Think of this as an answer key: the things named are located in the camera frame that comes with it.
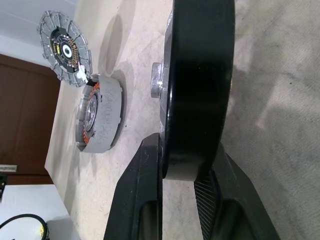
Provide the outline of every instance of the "metal bolt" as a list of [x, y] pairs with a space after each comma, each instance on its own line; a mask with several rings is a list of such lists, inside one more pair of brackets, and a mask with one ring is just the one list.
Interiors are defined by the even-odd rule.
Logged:
[[163, 63], [154, 62], [151, 71], [151, 97], [159, 99], [163, 84], [162, 79]]

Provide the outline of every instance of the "wooden door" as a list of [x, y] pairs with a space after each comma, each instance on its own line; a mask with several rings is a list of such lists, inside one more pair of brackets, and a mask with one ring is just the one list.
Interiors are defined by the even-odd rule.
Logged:
[[44, 66], [0, 55], [0, 165], [8, 184], [52, 183], [45, 170], [60, 81]]

